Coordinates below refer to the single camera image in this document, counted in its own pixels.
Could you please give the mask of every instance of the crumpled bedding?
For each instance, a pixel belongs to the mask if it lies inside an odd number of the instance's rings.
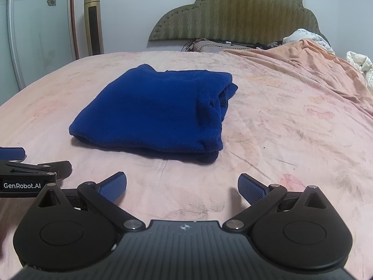
[[[308,39],[308,38],[311,39],[316,44],[325,48],[328,52],[335,55],[332,47],[329,45],[329,43],[322,36],[320,36],[316,33],[307,31],[304,28],[299,28],[295,32],[293,32],[290,36],[285,37],[282,40],[282,43],[286,44],[286,43],[290,43],[290,42],[297,42],[299,40]]]
[[[368,56],[348,51],[346,54],[346,60],[357,71],[361,72],[367,81],[369,91],[373,92],[373,64]]]
[[[149,159],[85,146],[75,116],[111,81],[147,63],[157,71],[229,72],[238,91],[223,122],[224,149],[210,165]],[[262,51],[115,53],[84,58],[29,85],[0,107],[1,146],[23,146],[25,163],[69,160],[63,188],[124,171],[118,205],[151,219],[218,220],[247,207],[237,178],[300,191],[318,185],[351,230],[346,269],[373,275],[373,96],[363,76],[311,40]],[[0,199],[0,279],[21,269],[14,231],[32,199]]]

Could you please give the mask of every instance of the metal screw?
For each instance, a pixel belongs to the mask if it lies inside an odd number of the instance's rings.
[[[87,181],[84,184],[88,185],[90,188],[93,188],[93,189],[96,187],[96,182],[93,182],[93,181]]]
[[[124,227],[129,230],[137,230],[142,226],[142,222],[140,220],[130,219],[124,222]]]
[[[240,220],[232,219],[225,222],[225,225],[232,230],[239,230],[240,228],[244,227],[245,224]]]

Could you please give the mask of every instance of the logo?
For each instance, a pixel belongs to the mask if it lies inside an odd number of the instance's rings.
[[[3,184],[5,189],[41,189],[41,183],[7,183]]]
[[[180,226],[180,228],[181,228],[183,231],[187,231],[187,230],[189,230],[191,227],[190,227],[188,224],[183,224],[182,226]]]

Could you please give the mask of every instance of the floral decal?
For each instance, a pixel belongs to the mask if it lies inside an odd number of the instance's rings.
[[[48,6],[55,6],[55,0],[47,0]]]

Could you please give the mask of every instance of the gold tower fan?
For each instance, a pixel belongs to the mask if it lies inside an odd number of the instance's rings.
[[[103,54],[100,0],[84,0],[84,21],[89,56]]]

